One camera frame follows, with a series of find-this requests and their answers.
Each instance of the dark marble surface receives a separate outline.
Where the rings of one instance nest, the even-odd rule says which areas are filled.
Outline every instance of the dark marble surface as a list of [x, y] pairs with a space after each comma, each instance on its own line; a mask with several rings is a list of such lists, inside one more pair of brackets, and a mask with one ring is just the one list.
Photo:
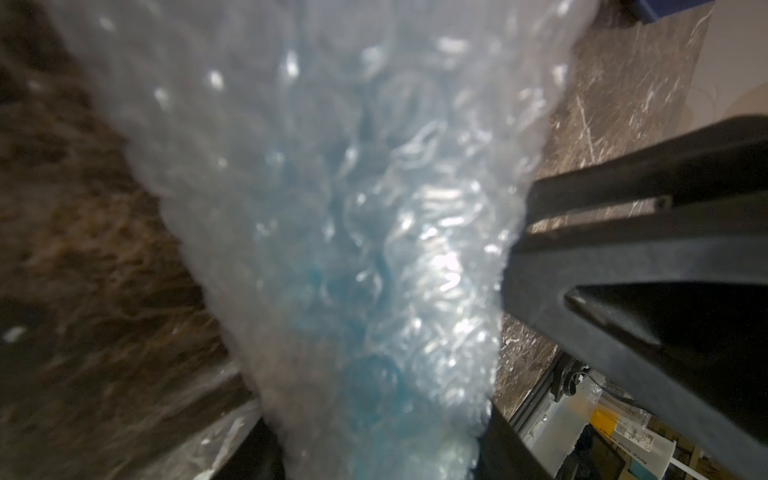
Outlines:
[[[708, 11], [634, 25], [603, 7], [542, 174], [674, 131]], [[258, 417], [122, 147], [36, 4], [2, 0], [0, 478], [206, 480]], [[509, 416], [555, 347], [509, 318], [503, 345]]]

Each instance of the blue bubble wrap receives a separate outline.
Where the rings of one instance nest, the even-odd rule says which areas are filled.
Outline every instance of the blue bubble wrap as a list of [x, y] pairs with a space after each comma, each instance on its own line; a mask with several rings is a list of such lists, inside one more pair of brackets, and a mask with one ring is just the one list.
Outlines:
[[595, 0], [46, 0], [290, 478], [466, 478]]

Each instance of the cable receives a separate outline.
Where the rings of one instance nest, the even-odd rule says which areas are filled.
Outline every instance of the cable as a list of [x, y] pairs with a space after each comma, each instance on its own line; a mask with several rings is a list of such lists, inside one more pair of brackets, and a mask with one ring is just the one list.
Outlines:
[[646, 409], [645, 407], [643, 407], [641, 404], [637, 403], [637, 402], [636, 402], [634, 399], [630, 399], [630, 398], [628, 398], [628, 397], [625, 397], [625, 396], [622, 396], [622, 395], [618, 395], [617, 393], [615, 393], [615, 392], [612, 392], [611, 390], [609, 390], [609, 389], [607, 389], [607, 388], [603, 387], [603, 386], [602, 386], [602, 385], [601, 385], [601, 384], [600, 384], [600, 383], [599, 383], [597, 380], [595, 380], [595, 379], [594, 379], [594, 377], [593, 377], [592, 375], [590, 375], [590, 374], [589, 374], [589, 373], [587, 373], [587, 372], [583, 372], [583, 371], [580, 371], [580, 372], [573, 372], [573, 375], [571, 375], [571, 378], [568, 380], [568, 382], [570, 383], [570, 382], [571, 382], [571, 381], [574, 379], [574, 377], [575, 377], [576, 375], [583, 375], [583, 376], [587, 376], [587, 377], [589, 377], [589, 379], [590, 379], [590, 380], [592, 380], [592, 382], [594, 382], [594, 384], [595, 384], [596, 386], [598, 386], [598, 388], [599, 388], [600, 390], [602, 390], [603, 392], [607, 393], [607, 394], [608, 394], [608, 396], [610, 396], [611, 398], [613, 398], [613, 399], [615, 399], [615, 400], [617, 400], [617, 401], [619, 401], [619, 402], [622, 402], [622, 403], [626, 403], [627, 405], [629, 405], [629, 406], [633, 406], [633, 407], [635, 407], [635, 408], [638, 408], [638, 409], [647, 410], [647, 409]]

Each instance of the sticker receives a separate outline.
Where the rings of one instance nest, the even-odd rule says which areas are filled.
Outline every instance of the sticker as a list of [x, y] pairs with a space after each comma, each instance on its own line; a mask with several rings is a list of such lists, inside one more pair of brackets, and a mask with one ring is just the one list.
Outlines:
[[643, 427], [625, 417], [619, 417], [616, 420], [614, 433], [623, 436], [646, 452], [650, 452], [650, 448], [654, 445], [654, 434], [646, 432]]

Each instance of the bubble wrap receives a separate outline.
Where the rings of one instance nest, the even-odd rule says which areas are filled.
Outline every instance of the bubble wrap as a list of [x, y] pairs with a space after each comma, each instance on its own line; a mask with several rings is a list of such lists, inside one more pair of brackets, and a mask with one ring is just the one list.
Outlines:
[[290, 478], [466, 478], [595, 0], [46, 0]]

